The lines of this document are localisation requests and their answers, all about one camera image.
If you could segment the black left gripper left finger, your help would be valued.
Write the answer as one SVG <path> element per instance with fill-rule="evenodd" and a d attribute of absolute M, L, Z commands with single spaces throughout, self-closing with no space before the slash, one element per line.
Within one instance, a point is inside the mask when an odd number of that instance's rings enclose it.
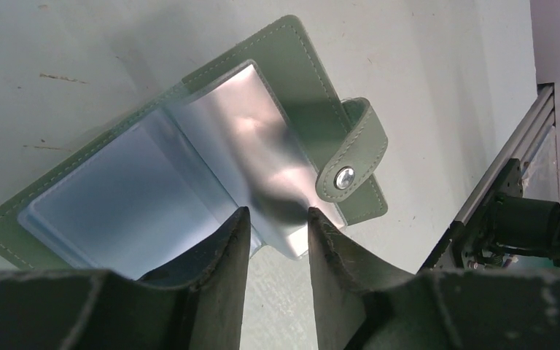
<path fill-rule="evenodd" d="M 110 270 L 0 271 L 0 349 L 238 349 L 248 208 L 134 281 Z"/>

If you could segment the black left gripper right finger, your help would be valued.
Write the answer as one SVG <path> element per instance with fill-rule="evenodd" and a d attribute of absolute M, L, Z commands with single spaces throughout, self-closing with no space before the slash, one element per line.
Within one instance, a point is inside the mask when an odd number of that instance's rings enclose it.
<path fill-rule="evenodd" d="M 560 269 L 406 272 L 308 211 L 321 349 L 560 349 Z"/>

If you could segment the green leather card holder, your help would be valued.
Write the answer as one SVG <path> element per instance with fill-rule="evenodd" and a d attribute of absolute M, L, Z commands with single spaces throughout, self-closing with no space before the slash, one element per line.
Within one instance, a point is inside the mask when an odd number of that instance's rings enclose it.
<path fill-rule="evenodd" d="M 308 251 L 307 216 L 381 217 L 388 138 L 369 100 L 341 100 L 285 15 L 187 75 L 0 205 L 0 256 L 23 270 L 140 279 L 240 207 L 251 254 Z"/>

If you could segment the aluminium frame rail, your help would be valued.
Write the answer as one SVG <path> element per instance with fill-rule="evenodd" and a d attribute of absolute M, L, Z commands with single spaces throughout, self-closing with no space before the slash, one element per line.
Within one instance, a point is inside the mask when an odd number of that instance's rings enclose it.
<path fill-rule="evenodd" d="M 559 197 L 556 179 L 555 85 L 537 86 L 537 99 L 435 245 L 421 270 L 473 268 L 474 245 L 486 234 L 497 195 Z"/>

